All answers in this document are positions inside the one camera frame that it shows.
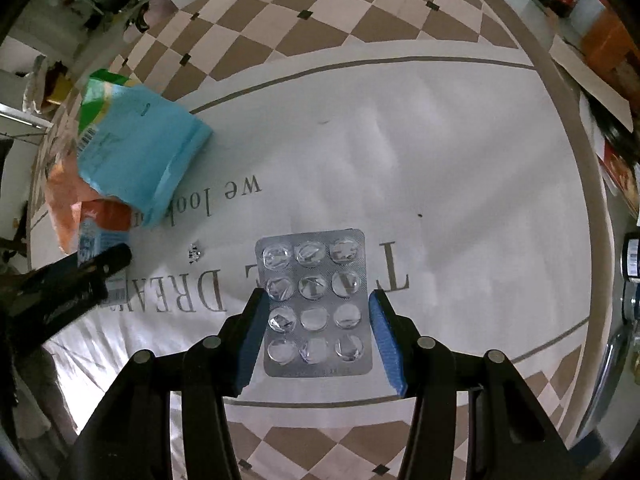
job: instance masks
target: blue gripper pad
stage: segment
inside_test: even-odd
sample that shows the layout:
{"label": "blue gripper pad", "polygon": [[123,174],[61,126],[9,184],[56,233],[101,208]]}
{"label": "blue gripper pad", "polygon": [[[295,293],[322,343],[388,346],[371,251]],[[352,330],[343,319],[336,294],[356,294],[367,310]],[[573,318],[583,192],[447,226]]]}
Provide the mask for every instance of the blue gripper pad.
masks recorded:
{"label": "blue gripper pad", "polygon": [[369,320],[380,357],[382,357],[382,364],[385,367],[386,379],[396,393],[404,397],[408,385],[404,378],[402,353],[375,292],[369,295]]}
{"label": "blue gripper pad", "polygon": [[267,293],[263,291],[258,300],[254,319],[246,331],[246,337],[238,352],[238,373],[236,375],[236,388],[238,392],[241,392],[242,389],[249,384],[249,381],[251,381],[268,318],[269,297]]}

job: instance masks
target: empty blister pack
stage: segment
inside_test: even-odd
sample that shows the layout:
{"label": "empty blister pack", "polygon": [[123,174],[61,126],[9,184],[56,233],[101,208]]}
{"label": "empty blister pack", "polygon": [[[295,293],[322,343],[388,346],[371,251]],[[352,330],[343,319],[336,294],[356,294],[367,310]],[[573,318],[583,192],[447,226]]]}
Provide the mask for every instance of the empty blister pack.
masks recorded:
{"label": "empty blister pack", "polygon": [[364,234],[358,229],[261,238],[260,284],[270,297],[264,369],[271,377],[371,370]]}

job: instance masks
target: clear plastic bubble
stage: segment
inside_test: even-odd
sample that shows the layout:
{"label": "clear plastic bubble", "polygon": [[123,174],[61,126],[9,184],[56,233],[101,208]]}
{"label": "clear plastic bubble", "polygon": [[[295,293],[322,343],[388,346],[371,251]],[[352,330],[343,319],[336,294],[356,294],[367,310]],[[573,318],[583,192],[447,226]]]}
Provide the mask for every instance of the clear plastic bubble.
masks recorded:
{"label": "clear plastic bubble", "polygon": [[298,290],[302,294],[303,298],[308,300],[319,300],[326,292],[329,284],[326,282],[324,276],[319,274],[313,276],[305,276],[300,278],[298,282]]}
{"label": "clear plastic bubble", "polygon": [[358,247],[357,241],[342,238],[329,246],[329,256],[337,264],[350,264],[358,256]]}
{"label": "clear plastic bubble", "polygon": [[269,278],[264,288],[273,301],[287,301],[293,296],[293,283],[285,276]]}
{"label": "clear plastic bubble", "polygon": [[322,242],[304,242],[296,246],[296,260],[303,267],[316,267],[326,254],[326,247]]}
{"label": "clear plastic bubble", "polygon": [[334,323],[345,330],[355,327],[361,318],[360,309],[353,303],[342,304],[334,312]]}
{"label": "clear plastic bubble", "polygon": [[285,365],[293,360],[298,352],[298,348],[293,341],[287,339],[276,339],[269,343],[267,354],[280,365]]}
{"label": "clear plastic bubble", "polygon": [[310,365],[324,361],[329,355],[329,344],[324,337],[314,337],[304,343],[300,355]]}
{"label": "clear plastic bubble", "polygon": [[300,323],[309,332],[322,330],[326,326],[328,319],[329,313],[323,307],[310,308],[300,314]]}
{"label": "clear plastic bubble", "polygon": [[296,327],[296,313],[288,306],[279,306],[269,313],[269,326],[279,333],[291,332]]}
{"label": "clear plastic bubble", "polygon": [[283,244],[274,244],[262,251],[262,262],[269,270],[286,269],[291,261],[291,249]]}
{"label": "clear plastic bubble", "polygon": [[343,361],[356,361],[362,357],[364,345],[359,337],[354,335],[343,335],[335,342],[335,353]]}
{"label": "clear plastic bubble", "polygon": [[336,296],[348,298],[360,288],[360,277],[352,270],[339,270],[331,278],[331,287]]}

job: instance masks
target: table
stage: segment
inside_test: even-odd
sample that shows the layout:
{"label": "table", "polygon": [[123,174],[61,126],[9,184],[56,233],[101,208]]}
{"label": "table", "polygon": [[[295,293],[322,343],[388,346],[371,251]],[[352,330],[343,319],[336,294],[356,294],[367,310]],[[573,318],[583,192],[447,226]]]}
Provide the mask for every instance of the table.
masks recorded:
{"label": "table", "polygon": [[[258,238],[353,226],[367,281],[397,311],[457,351],[504,350],[571,441],[609,331],[607,213],[577,105],[502,0],[198,0],[110,70],[215,134],[164,223],[132,230],[130,303],[48,344],[80,426],[133,352],[181,351],[242,308]],[[38,157],[34,266],[58,257],[42,168],[79,102],[61,107]],[[268,378],[260,362],[226,400],[253,478],[398,474],[412,402],[394,399],[376,355],[370,374],[322,389]],[[458,403],[453,478],[466,459]],[[179,476],[179,411],[172,422]]]}

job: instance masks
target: small black square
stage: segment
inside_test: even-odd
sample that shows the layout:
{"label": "small black square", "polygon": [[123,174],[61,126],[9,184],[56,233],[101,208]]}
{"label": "small black square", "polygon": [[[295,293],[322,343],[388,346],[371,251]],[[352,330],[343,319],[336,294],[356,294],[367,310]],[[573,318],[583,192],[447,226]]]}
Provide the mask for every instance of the small black square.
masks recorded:
{"label": "small black square", "polygon": [[386,465],[380,464],[375,467],[375,469],[373,470],[373,473],[375,473],[376,475],[382,476],[387,471],[389,471],[389,468]]}

